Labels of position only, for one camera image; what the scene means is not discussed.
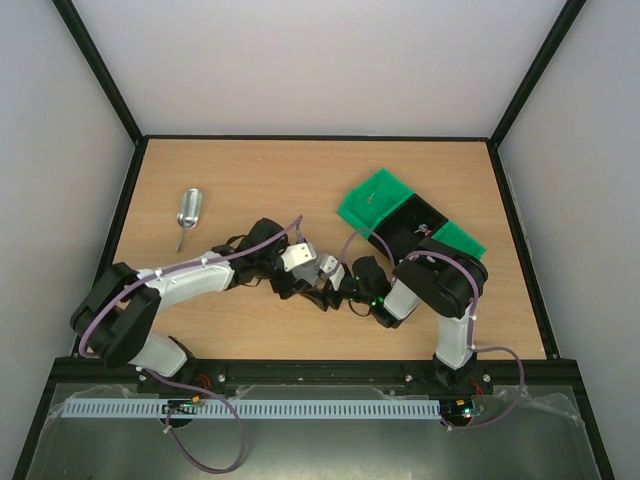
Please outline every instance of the green container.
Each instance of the green container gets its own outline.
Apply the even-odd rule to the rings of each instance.
[[[381,229],[386,233],[382,231],[376,233],[381,234],[383,238],[386,237],[385,240],[390,244],[391,250],[397,254],[403,249],[394,242],[394,236],[400,232],[406,234],[407,229],[409,230],[408,234],[412,235],[413,229],[418,226],[417,223],[414,226],[415,222],[406,225],[407,219],[413,217],[430,218],[435,212],[439,217],[442,217],[445,221],[447,220],[446,217],[443,217],[441,213],[419,197],[418,203],[420,205],[424,204],[423,207],[420,207],[420,205],[416,207],[415,201],[407,202],[412,195],[413,191],[409,187],[387,170],[382,169],[349,192],[338,209],[338,215],[356,230],[360,228],[375,230],[382,220],[388,219],[385,225],[381,226]],[[371,234],[368,232],[362,233],[362,236],[368,239]],[[415,236],[415,244],[417,246],[424,237],[421,233],[415,233]],[[477,259],[480,259],[486,251],[482,245],[450,220],[433,233],[432,238]],[[376,248],[382,248],[382,246],[378,246],[378,242],[372,243],[376,245]]]
[[[457,248],[478,260],[480,260],[484,252],[487,251],[486,248],[467,235],[464,230],[451,220],[445,223],[431,238],[450,247]]]
[[[338,215],[356,230],[375,230],[382,219],[412,194],[409,187],[382,169],[349,192],[338,209]],[[370,234],[363,233],[362,236],[369,238]]]

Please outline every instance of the black metal frame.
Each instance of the black metal frame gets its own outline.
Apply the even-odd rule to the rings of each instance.
[[[219,139],[219,140],[331,140],[331,141],[474,141],[487,145],[496,182],[504,204],[507,220],[511,228],[516,251],[529,292],[538,329],[545,348],[547,360],[525,360],[526,381],[529,385],[569,385],[575,394],[578,408],[585,422],[594,457],[602,478],[613,478],[593,411],[582,382],[577,363],[560,359],[553,336],[549,317],[542,299],[522,226],[509,189],[498,147],[513,125],[518,113],[535,88],[545,68],[566,36],[586,0],[567,0],[553,28],[549,32],[540,51],[511,100],[490,139],[482,137],[363,137],[363,136],[277,136],[277,135],[150,135],[143,136],[131,116],[113,78],[109,74],[95,44],[87,32],[71,0],[52,0],[60,12],[80,50],[91,66],[105,94],[120,117],[124,127],[135,144],[135,151],[125,180],[116,212],[105,243],[104,251],[96,272],[98,278],[113,262],[120,240],[124,221],[129,209],[133,191],[145,150],[150,139]],[[481,368],[491,376],[496,385],[518,383],[518,368],[514,361],[478,361]],[[402,394],[429,394],[432,398],[447,399],[451,395],[440,390],[432,382],[430,373],[432,361],[237,361],[201,360],[200,368],[206,369],[216,378],[225,375],[225,383],[218,390],[231,393],[239,386],[251,384],[372,384],[383,389],[394,389]],[[412,380],[406,381],[410,374]],[[138,376],[132,367],[106,369],[100,363],[77,358],[77,344],[74,354],[68,358],[56,359],[51,374],[38,405],[31,429],[15,470],[14,479],[25,478],[31,464],[44,425],[55,387],[59,383],[137,383]]]

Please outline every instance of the white wall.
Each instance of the white wall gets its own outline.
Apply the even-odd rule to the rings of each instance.
[[[52,2],[0,2],[0,478],[69,354],[132,149]]]
[[[501,150],[561,353],[638,478],[640,3],[587,5]]]
[[[75,0],[153,134],[488,136],[564,0]]]

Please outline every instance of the wooden table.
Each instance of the wooden table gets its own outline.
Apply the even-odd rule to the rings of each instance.
[[[315,249],[338,255],[353,232],[337,215],[338,206],[383,167],[487,247],[482,261],[489,280],[478,309],[476,345],[504,345],[522,358],[545,358],[480,142],[150,140],[116,261],[133,268],[176,263],[247,233],[262,217],[284,226],[299,214]],[[176,213],[192,187],[204,194],[200,223],[176,253]],[[371,254],[388,264],[362,238],[352,242],[347,261]],[[425,305],[397,330],[387,330],[346,305],[322,312],[299,296],[282,301],[268,282],[176,305],[156,318],[153,330],[176,336],[199,358],[225,359],[430,359],[438,338],[436,314]]]

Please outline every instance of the robotic arm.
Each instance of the robotic arm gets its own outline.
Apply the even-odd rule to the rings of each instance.
[[[73,314],[71,327],[79,336],[94,328],[87,344],[107,367],[133,364],[174,377],[193,356],[175,338],[151,333],[155,316],[197,295],[247,285],[257,278],[268,279],[282,299],[300,294],[324,311],[329,307],[337,310],[343,299],[366,303],[373,317],[387,328],[397,328],[424,301],[439,315],[435,357],[449,374],[468,363],[473,354],[470,308],[474,307],[469,307],[469,299],[477,301],[487,279],[477,259],[427,237],[419,250],[431,255],[401,262],[390,282],[372,256],[356,260],[351,274],[345,264],[331,255],[318,255],[302,238],[290,245],[282,231],[280,225],[263,218],[249,234],[232,237],[184,264],[139,271],[125,263],[112,265]],[[274,237],[278,238],[255,248]],[[473,278],[476,292],[455,264]],[[123,288],[136,283],[140,285],[104,314]],[[99,314],[104,317],[91,327]]]

